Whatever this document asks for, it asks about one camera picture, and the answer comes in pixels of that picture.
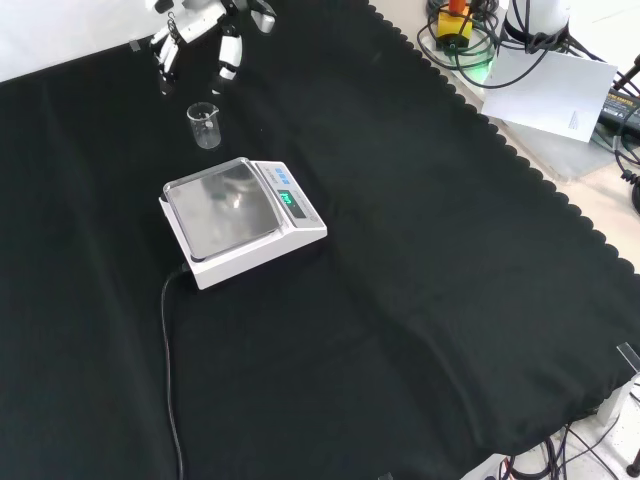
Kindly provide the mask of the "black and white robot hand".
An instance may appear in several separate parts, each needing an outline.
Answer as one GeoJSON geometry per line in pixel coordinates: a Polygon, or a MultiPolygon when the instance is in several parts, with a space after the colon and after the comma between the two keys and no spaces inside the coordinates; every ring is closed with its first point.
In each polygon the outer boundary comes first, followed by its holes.
{"type": "Polygon", "coordinates": [[[147,1],[145,8],[167,16],[166,24],[149,41],[158,68],[161,93],[169,95],[177,79],[180,51],[209,34],[220,37],[216,62],[223,81],[236,77],[243,57],[243,39],[239,22],[250,18],[256,28],[269,34],[277,14],[266,1],[183,1],[177,11],[173,1],[147,1]]]}

